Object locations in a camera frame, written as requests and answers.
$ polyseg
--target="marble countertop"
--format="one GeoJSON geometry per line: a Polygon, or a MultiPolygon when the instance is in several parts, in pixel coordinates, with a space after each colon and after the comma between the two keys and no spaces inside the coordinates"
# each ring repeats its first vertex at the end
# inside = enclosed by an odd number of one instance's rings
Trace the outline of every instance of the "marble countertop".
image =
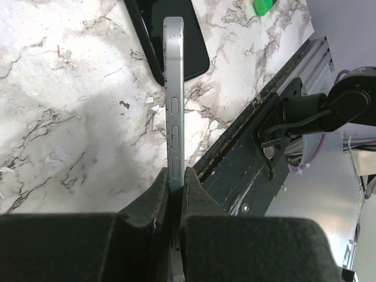
{"type": "MultiPolygon", "coordinates": [[[[305,0],[193,0],[210,57],[186,83],[193,165],[312,34],[305,0]]],[[[166,166],[164,91],[123,1],[0,10],[0,213],[118,211],[166,166]]]]}

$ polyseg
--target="phone volume button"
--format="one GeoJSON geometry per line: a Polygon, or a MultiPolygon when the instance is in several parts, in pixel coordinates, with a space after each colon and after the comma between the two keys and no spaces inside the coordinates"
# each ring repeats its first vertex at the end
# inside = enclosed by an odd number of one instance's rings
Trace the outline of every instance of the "phone volume button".
{"type": "Polygon", "coordinates": [[[171,113],[173,115],[176,115],[179,112],[179,105],[177,98],[171,99],[171,113]]]}
{"type": "Polygon", "coordinates": [[[172,177],[176,179],[179,178],[179,176],[179,157],[175,156],[172,158],[172,177]]]}
{"type": "Polygon", "coordinates": [[[174,151],[179,149],[179,128],[174,125],[171,129],[172,149],[174,151]]]}

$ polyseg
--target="purple cable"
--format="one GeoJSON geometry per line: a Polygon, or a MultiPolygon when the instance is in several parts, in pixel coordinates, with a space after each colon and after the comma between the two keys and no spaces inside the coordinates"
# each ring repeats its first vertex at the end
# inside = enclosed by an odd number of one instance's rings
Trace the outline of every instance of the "purple cable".
{"type": "Polygon", "coordinates": [[[346,75],[346,74],[348,74],[349,72],[350,72],[350,71],[349,71],[348,69],[343,69],[343,70],[341,70],[341,71],[338,73],[337,77],[335,78],[334,85],[336,85],[337,82],[341,80],[341,76],[346,75]]]}
{"type": "MultiPolygon", "coordinates": [[[[311,158],[307,161],[307,163],[311,163],[313,162],[318,153],[321,151],[321,148],[323,147],[323,144],[324,144],[324,141],[325,141],[325,137],[326,137],[326,134],[323,134],[321,139],[320,139],[320,142],[316,148],[316,151],[314,152],[314,154],[311,156],[311,158]]],[[[294,172],[298,172],[299,170],[303,170],[303,169],[306,169],[308,166],[307,166],[307,163],[303,163],[301,166],[293,166],[291,164],[288,164],[288,167],[294,171],[294,172]]]]}

